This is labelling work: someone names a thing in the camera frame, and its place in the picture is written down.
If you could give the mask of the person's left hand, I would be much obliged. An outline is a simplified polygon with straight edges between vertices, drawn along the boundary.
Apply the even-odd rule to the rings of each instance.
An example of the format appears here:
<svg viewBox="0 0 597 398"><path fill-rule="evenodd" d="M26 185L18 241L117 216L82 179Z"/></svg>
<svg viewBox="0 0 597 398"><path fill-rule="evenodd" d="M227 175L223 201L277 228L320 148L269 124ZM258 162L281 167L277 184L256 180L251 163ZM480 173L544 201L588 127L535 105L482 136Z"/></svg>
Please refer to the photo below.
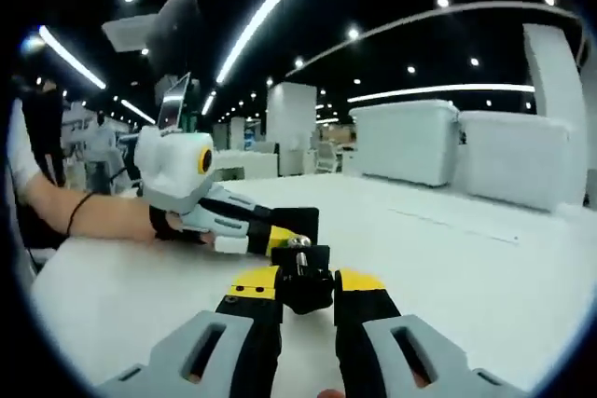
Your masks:
<svg viewBox="0 0 597 398"><path fill-rule="evenodd" d="M150 223L159 240L178 240L185 243L213 246L215 235L212 232L199 232L183 229L180 217L175 213L151 207L149 209Z"/></svg>

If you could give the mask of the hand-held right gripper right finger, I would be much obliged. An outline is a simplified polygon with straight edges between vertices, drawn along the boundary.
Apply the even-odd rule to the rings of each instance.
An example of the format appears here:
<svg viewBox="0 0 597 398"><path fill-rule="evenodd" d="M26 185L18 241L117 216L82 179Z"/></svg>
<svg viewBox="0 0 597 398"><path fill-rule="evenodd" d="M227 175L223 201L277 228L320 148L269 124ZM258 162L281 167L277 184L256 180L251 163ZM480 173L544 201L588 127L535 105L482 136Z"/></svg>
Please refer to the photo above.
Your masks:
<svg viewBox="0 0 597 398"><path fill-rule="evenodd" d="M524 397L415 315L371 275L335 272L336 356L347 397Z"/></svg>

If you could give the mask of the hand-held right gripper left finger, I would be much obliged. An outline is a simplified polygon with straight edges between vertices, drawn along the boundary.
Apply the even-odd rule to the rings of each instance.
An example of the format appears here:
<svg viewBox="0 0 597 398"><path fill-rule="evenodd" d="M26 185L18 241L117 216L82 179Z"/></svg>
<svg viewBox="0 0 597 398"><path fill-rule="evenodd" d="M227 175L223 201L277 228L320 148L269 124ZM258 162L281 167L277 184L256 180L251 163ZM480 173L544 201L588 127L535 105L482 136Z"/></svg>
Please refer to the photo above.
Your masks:
<svg viewBox="0 0 597 398"><path fill-rule="evenodd" d="M281 353L277 267L239 278L135 364L96 388L99 397L270 397Z"/></svg>

